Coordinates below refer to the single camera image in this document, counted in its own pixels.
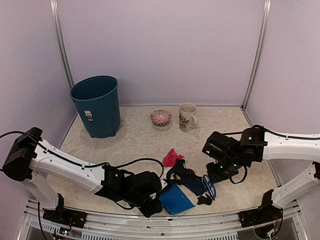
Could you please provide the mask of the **blue hand brush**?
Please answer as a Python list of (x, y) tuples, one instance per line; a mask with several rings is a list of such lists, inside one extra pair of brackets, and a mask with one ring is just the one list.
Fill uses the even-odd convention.
[(215, 200), (217, 197), (217, 191), (216, 191), (216, 188), (215, 188), (214, 184), (212, 183), (210, 177), (207, 174), (202, 176), (202, 182), (203, 182), (204, 186), (206, 187), (206, 189), (208, 190), (211, 198), (213, 200)]

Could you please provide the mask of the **blue plastic dustpan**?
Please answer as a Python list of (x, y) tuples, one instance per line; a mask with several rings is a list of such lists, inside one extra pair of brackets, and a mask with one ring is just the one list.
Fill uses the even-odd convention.
[(195, 207), (177, 184), (161, 193), (159, 200), (170, 215), (178, 215)]

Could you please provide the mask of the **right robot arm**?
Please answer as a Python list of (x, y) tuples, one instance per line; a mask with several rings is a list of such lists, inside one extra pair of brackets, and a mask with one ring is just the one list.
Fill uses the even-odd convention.
[(249, 168), (253, 162), (270, 160), (310, 161), (298, 176), (263, 195), (256, 218), (266, 222), (276, 209), (308, 193), (320, 185), (320, 136), (274, 132), (254, 125), (240, 132), (240, 139), (230, 133), (214, 131), (206, 140), (202, 152), (215, 161), (207, 164), (207, 173), (213, 183), (222, 182), (238, 174), (241, 167)]

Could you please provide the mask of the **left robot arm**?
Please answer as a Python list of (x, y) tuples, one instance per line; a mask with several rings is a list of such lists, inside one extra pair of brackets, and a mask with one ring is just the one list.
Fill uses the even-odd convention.
[(10, 179), (22, 182), (47, 215), (63, 223), (70, 218), (70, 211), (64, 207), (62, 195), (51, 188), (44, 174), (71, 182), (115, 203), (124, 201), (129, 205), (128, 210), (138, 208), (146, 218), (162, 211), (160, 175), (151, 171), (135, 174), (125, 170), (124, 165), (81, 160), (51, 145), (42, 138), (42, 132), (40, 128), (32, 127), (26, 132), (14, 130), (2, 134), (2, 138), (19, 135), (2, 171)]

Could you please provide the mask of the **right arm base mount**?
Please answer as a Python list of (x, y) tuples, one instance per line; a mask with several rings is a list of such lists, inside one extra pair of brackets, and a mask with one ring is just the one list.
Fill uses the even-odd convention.
[(265, 224), (283, 217), (283, 209), (273, 206), (273, 192), (273, 189), (265, 192), (262, 197), (261, 205), (257, 208), (244, 210), (238, 213), (242, 228)]

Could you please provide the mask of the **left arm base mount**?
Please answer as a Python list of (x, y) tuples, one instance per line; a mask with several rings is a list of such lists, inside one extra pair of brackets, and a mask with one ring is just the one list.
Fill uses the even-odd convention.
[(76, 227), (83, 229), (88, 214), (84, 211), (65, 208), (62, 195), (58, 193), (57, 197), (58, 202), (56, 208), (54, 210), (44, 209), (43, 218), (54, 223), (68, 225), (70, 228)]

